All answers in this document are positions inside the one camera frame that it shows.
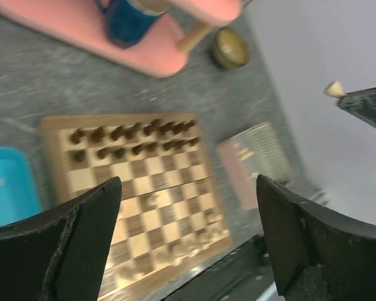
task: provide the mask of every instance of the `chess piece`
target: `chess piece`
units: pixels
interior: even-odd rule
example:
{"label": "chess piece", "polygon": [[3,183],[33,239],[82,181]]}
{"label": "chess piece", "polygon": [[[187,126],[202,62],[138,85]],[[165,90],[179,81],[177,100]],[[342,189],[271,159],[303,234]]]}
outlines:
{"label": "chess piece", "polygon": [[185,248],[182,244],[177,244],[172,247],[172,259],[174,265],[180,265],[185,257]]}
{"label": "chess piece", "polygon": [[187,252],[189,257],[194,257],[199,253],[201,249],[199,248],[199,245],[194,241],[188,241],[187,242]]}
{"label": "chess piece", "polygon": [[192,138],[190,141],[188,141],[188,143],[190,146],[194,146],[199,143],[199,138],[198,137]]}
{"label": "chess piece", "polygon": [[131,126],[125,133],[125,138],[132,139],[135,137],[135,134],[141,129],[142,124],[137,122],[135,125]]}
{"label": "chess piece", "polygon": [[341,86],[341,83],[338,81],[333,81],[327,86],[324,90],[323,93],[327,96],[330,97],[335,97],[335,98],[342,98],[346,95],[346,93],[343,90],[343,87]]}
{"label": "chess piece", "polygon": [[215,223],[216,221],[220,221],[220,220],[222,220],[222,216],[221,216],[221,214],[216,214],[216,213],[211,212],[211,213],[209,213],[209,214],[207,215],[207,222],[208,222],[209,224],[213,224],[213,223]]}
{"label": "chess piece", "polygon": [[148,152],[154,152],[156,150],[157,146],[158,146],[157,142],[149,143],[149,144],[146,145],[146,150]]}
{"label": "chess piece", "polygon": [[85,136],[85,132],[81,129],[77,129],[70,135],[70,140],[74,144],[79,144],[83,136]]}
{"label": "chess piece", "polygon": [[94,130],[90,136],[90,139],[94,143],[99,143],[103,140],[105,137],[105,128],[104,127],[98,127],[96,130]]}
{"label": "chess piece", "polygon": [[154,193],[152,194],[149,194],[146,198],[145,198],[145,201],[146,201],[146,204],[149,206],[149,207],[152,207],[152,206],[155,206],[157,204],[157,198],[158,196]]}
{"label": "chess piece", "polygon": [[98,158],[100,160],[103,160],[104,158],[106,158],[106,156],[108,155],[109,152],[110,152],[110,149],[108,147],[104,147],[104,148],[98,150],[96,152],[96,155],[98,156]]}
{"label": "chess piece", "polygon": [[171,141],[168,141],[166,143],[163,144],[163,148],[165,151],[168,151],[169,149],[171,149],[173,146],[175,145],[175,142],[173,140]]}
{"label": "chess piece", "polygon": [[73,159],[75,162],[81,163],[86,160],[86,153],[84,150],[79,150],[73,154]]}
{"label": "chess piece", "polygon": [[186,129],[187,129],[187,126],[185,125],[185,123],[181,122],[173,126],[172,131],[174,135],[177,135],[179,133],[185,132]]}
{"label": "chess piece", "polygon": [[155,130],[157,130],[157,129],[159,129],[160,125],[162,124],[162,120],[161,119],[154,119],[150,124]]}
{"label": "chess piece", "polygon": [[171,254],[166,251],[158,253],[155,259],[160,265],[170,265],[172,263]]}
{"label": "chess piece", "polygon": [[132,153],[134,155],[139,155],[144,150],[144,148],[145,147],[142,144],[138,144],[132,148]]}
{"label": "chess piece", "polygon": [[185,140],[177,140],[174,144],[175,146],[175,149],[181,149],[184,145],[186,145],[186,141]]}
{"label": "chess piece", "polygon": [[168,131],[173,129],[174,122],[167,122],[165,125],[159,127],[160,135],[165,135]]}
{"label": "chess piece", "polygon": [[196,125],[196,121],[195,120],[191,120],[189,122],[186,123],[186,126],[188,129],[190,129],[191,127],[195,126]]}
{"label": "chess piece", "polygon": [[120,138],[124,134],[125,134],[124,127],[122,125],[120,125],[115,130],[113,130],[113,132],[110,133],[110,138],[113,141],[116,141],[118,138]]}
{"label": "chess piece", "polygon": [[144,128],[144,134],[145,134],[145,136],[149,136],[149,135],[152,134],[154,131],[155,131],[155,127],[154,127],[152,124],[147,125],[147,126]]}
{"label": "chess piece", "polygon": [[116,149],[113,153],[117,159],[122,159],[125,156],[125,149],[121,147],[119,149]]}

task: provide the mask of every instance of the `chessboard square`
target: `chessboard square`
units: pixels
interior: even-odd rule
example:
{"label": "chessboard square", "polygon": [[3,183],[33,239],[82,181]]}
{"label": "chessboard square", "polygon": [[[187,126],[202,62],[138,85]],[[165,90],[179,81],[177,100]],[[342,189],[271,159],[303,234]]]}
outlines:
{"label": "chessboard square", "polygon": [[205,179],[198,180],[195,183],[197,185],[198,193],[200,196],[209,192],[207,181]]}
{"label": "chessboard square", "polygon": [[164,245],[163,232],[160,228],[149,231],[148,238],[151,250]]}
{"label": "chessboard square", "polygon": [[112,164],[110,165],[110,170],[113,177],[120,177],[121,182],[133,179],[129,162]]}
{"label": "chessboard square", "polygon": [[133,182],[132,180],[121,181],[122,200],[130,199],[137,195]]}
{"label": "chessboard square", "polygon": [[127,239],[127,231],[125,229],[124,220],[117,221],[114,227],[112,245]]}
{"label": "chessboard square", "polygon": [[198,212],[189,217],[193,231],[198,231],[206,227],[206,220],[203,212]]}
{"label": "chessboard square", "polygon": [[103,159],[98,157],[97,152],[100,149],[102,149],[102,147],[92,147],[91,149],[86,150],[86,157],[91,167],[105,166],[105,165],[110,165],[112,163],[110,154],[105,156]]}
{"label": "chessboard square", "polygon": [[70,151],[67,152],[68,165],[69,165],[71,171],[74,170],[74,169],[82,169],[82,168],[88,168],[89,167],[89,163],[88,163],[86,158],[82,162],[78,162],[75,159],[75,155],[77,153],[79,153],[79,151],[85,151],[85,150],[83,150],[83,149],[70,150]]}
{"label": "chessboard square", "polygon": [[120,265],[131,259],[131,253],[126,240],[120,241],[110,248],[110,256],[114,265]]}
{"label": "chessboard square", "polygon": [[142,233],[128,239],[132,257],[138,257],[150,251],[147,233]]}
{"label": "chessboard square", "polygon": [[203,211],[216,207],[216,203],[211,193],[199,196],[199,203],[201,204],[201,208]]}
{"label": "chessboard square", "polygon": [[139,196],[139,205],[141,208],[142,212],[147,212],[156,209],[156,204],[155,205],[150,205],[149,204],[149,198],[151,196],[157,197],[155,194],[149,193],[149,194],[144,194],[143,196]]}
{"label": "chessboard square", "polygon": [[135,265],[137,266],[138,273],[143,273],[144,275],[149,274],[154,270],[152,259],[149,253],[136,257]]}
{"label": "chessboard square", "polygon": [[183,183],[192,182],[194,180],[191,174],[191,167],[179,169],[178,171],[180,172],[180,176]]}
{"label": "chessboard square", "polygon": [[168,189],[157,191],[156,196],[157,196],[156,201],[157,201],[158,208],[166,207],[173,203],[171,195],[170,195],[170,191]]}
{"label": "chessboard square", "polygon": [[174,161],[178,169],[187,168],[190,166],[186,152],[174,155]]}
{"label": "chessboard square", "polygon": [[144,177],[147,175],[146,166],[143,161],[132,161],[131,162],[132,174],[136,179],[138,177]]}
{"label": "chessboard square", "polygon": [[184,199],[181,186],[171,187],[169,192],[173,203],[181,202]]}
{"label": "chessboard square", "polygon": [[196,150],[188,152],[188,160],[190,166],[199,165],[201,163],[201,160],[199,159],[199,154]]}
{"label": "chessboard square", "polygon": [[163,237],[166,243],[170,243],[180,238],[180,233],[176,222],[167,224],[161,227],[161,229],[163,231]]}
{"label": "chessboard square", "polygon": [[127,226],[129,237],[133,237],[144,232],[144,224],[141,220],[141,214],[126,218],[125,225]]}
{"label": "chessboard square", "polygon": [[144,222],[146,232],[160,228],[162,226],[158,210],[152,210],[143,213],[142,221]]}
{"label": "chessboard square", "polygon": [[165,171],[173,171],[176,169],[175,162],[172,155],[162,156],[162,162]]}
{"label": "chessboard square", "polygon": [[164,173],[169,187],[178,186],[182,184],[182,179],[178,171],[167,171]]}
{"label": "chessboard square", "polygon": [[189,217],[180,219],[177,224],[181,237],[192,233],[191,219]]}
{"label": "chessboard square", "polygon": [[95,174],[96,183],[98,184],[103,183],[112,177],[109,165],[94,167],[93,173]]}
{"label": "chessboard square", "polygon": [[162,225],[170,224],[176,220],[173,205],[159,208],[159,213]]}
{"label": "chessboard square", "polygon": [[126,218],[142,213],[137,198],[124,199],[121,201],[121,210]]}
{"label": "chessboard square", "polygon": [[182,191],[185,199],[194,198],[199,195],[197,185],[194,182],[182,185]]}
{"label": "chessboard square", "polygon": [[192,166],[192,167],[190,167],[190,169],[191,169],[193,181],[201,180],[201,179],[208,177],[207,172],[205,170],[205,165],[203,165],[203,164]]}
{"label": "chessboard square", "polygon": [[201,210],[201,207],[199,206],[199,200],[197,197],[188,199],[187,204],[190,214],[196,214]]}
{"label": "chessboard square", "polygon": [[152,181],[150,180],[148,176],[139,177],[133,180],[133,185],[138,195],[151,193],[154,190]]}
{"label": "chessboard square", "polygon": [[160,174],[164,172],[163,163],[161,162],[159,157],[148,158],[144,161],[146,164],[146,170],[148,170],[148,174]]}
{"label": "chessboard square", "polygon": [[68,182],[70,184],[71,191],[80,191],[84,189],[90,189],[97,184],[94,180],[92,169],[76,169],[68,172]]}
{"label": "chessboard square", "polygon": [[173,204],[175,217],[177,220],[186,218],[190,215],[187,202]]}
{"label": "chessboard square", "polygon": [[167,182],[165,180],[164,174],[153,174],[150,176],[152,178],[152,183],[154,185],[155,190],[165,189],[167,188]]}

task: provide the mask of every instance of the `chessboard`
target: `chessboard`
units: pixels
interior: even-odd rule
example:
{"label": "chessboard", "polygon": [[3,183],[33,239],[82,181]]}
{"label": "chessboard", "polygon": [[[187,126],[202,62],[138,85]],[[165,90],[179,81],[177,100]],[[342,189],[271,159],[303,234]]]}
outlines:
{"label": "chessboard", "polygon": [[122,181],[99,300],[137,300],[231,247],[194,114],[54,116],[42,129],[60,203]]}

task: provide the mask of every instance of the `gray table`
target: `gray table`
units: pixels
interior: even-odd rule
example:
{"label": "gray table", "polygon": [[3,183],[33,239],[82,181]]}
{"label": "gray table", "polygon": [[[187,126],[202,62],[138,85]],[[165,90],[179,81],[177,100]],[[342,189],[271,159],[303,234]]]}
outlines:
{"label": "gray table", "polygon": [[[195,20],[175,9],[185,30]],[[248,42],[251,61],[235,71],[215,67],[209,34],[176,76],[150,78],[91,55],[0,17],[0,146],[23,151],[32,165],[44,208],[55,194],[39,131],[44,116],[128,112],[193,111],[205,136],[234,246],[261,230],[256,210],[244,211],[216,153],[216,144],[260,122],[276,129],[295,172],[292,189],[309,196],[315,188],[304,178],[295,145],[279,107],[253,34],[243,16],[236,28]],[[182,275],[147,300],[158,300],[225,254]]]}

